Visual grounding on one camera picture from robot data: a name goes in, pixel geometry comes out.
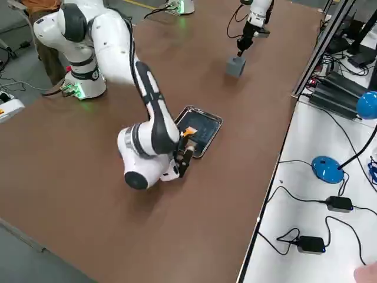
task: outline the person's leg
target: person's leg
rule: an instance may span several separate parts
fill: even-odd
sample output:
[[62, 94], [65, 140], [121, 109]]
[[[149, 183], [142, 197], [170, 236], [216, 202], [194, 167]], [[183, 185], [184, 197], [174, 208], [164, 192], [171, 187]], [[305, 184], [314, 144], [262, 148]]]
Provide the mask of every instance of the person's leg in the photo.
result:
[[[49, 11], [38, 11], [30, 15], [30, 21], [34, 24]], [[43, 62], [46, 73], [51, 80], [52, 85], [56, 85], [65, 76], [64, 67], [59, 60], [59, 52], [56, 49], [45, 46], [38, 39], [36, 40], [38, 55]]]

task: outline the green led light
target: green led light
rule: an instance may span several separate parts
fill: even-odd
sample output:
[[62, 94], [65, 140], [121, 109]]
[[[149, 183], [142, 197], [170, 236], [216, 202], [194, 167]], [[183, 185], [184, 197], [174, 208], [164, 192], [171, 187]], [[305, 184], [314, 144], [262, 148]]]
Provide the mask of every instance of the green led light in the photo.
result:
[[82, 88], [81, 88], [81, 85], [80, 84], [75, 84], [75, 96], [77, 98], [84, 98], [85, 97], [85, 93], [83, 92]]
[[180, 7], [179, 7], [179, 14], [183, 14], [183, 12], [184, 12], [184, 1], [181, 0]]

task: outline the white table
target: white table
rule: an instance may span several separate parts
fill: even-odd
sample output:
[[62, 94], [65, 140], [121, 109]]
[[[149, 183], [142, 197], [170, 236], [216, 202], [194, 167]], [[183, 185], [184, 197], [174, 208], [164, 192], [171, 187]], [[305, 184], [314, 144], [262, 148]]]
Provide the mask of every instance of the white table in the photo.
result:
[[[347, 131], [355, 149], [361, 149], [373, 128], [338, 116], [335, 119]], [[376, 140], [360, 157], [365, 168], [375, 146]], [[299, 159], [311, 163], [318, 155], [328, 155], [343, 162], [353, 155], [353, 151], [341, 129], [325, 112], [298, 102], [280, 160]], [[344, 197], [351, 198], [354, 205], [377, 211], [377, 193], [370, 187], [357, 160], [345, 167], [345, 171], [350, 174], [350, 180]], [[279, 164], [270, 195], [280, 185], [296, 197], [320, 200], [336, 196], [340, 186], [317, 179], [311, 167], [303, 163]], [[331, 212], [326, 205], [298, 202], [279, 190], [267, 204], [259, 231], [282, 252], [287, 244], [275, 239], [293, 227], [299, 228], [301, 235], [322, 237], [326, 244], [325, 217], [328, 215], [352, 225], [361, 239], [364, 261], [367, 264], [377, 261], [377, 217], [365, 210]], [[286, 256], [281, 256], [258, 236], [243, 282], [354, 283], [353, 272], [362, 265], [355, 235], [350, 228], [332, 219], [329, 219], [329, 226], [332, 241], [323, 255], [300, 254], [292, 246]]]

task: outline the brown table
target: brown table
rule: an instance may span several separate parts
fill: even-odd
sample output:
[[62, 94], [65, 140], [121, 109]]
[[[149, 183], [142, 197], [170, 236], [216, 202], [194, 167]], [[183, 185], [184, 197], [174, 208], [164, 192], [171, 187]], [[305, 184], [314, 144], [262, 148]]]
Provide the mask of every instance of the brown table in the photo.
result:
[[171, 113], [192, 104], [224, 119], [184, 179], [147, 192], [124, 183], [117, 134], [146, 119], [132, 87], [91, 101], [42, 98], [0, 125], [0, 218], [100, 282], [235, 282], [321, 19], [277, 1], [271, 36], [245, 52], [235, 80], [224, 73], [237, 5], [196, 1], [192, 16], [135, 29]]

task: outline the metal frame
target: metal frame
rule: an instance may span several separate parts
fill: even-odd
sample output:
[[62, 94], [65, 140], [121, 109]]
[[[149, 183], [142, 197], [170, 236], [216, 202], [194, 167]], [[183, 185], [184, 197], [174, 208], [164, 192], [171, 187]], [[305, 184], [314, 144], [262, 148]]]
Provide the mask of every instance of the metal frame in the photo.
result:
[[338, 30], [339, 26], [341, 25], [343, 19], [347, 16], [349, 11], [352, 9], [352, 6], [356, 0], [341, 0], [338, 4], [338, 7], [331, 17], [326, 29], [323, 31], [322, 35], [319, 37], [318, 42], [313, 50], [312, 56], [308, 64], [306, 65], [304, 72], [302, 73], [299, 82], [297, 83], [296, 87], [293, 89], [293, 97], [298, 98], [299, 95], [305, 88], [306, 82], [308, 81], [309, 77], [314, 72], [315, 67], [318, 64], [318, 61], [322, 54], [325, 52], [325, 49], [330, 43], [330, 40], [334, 36], [335, 32]]

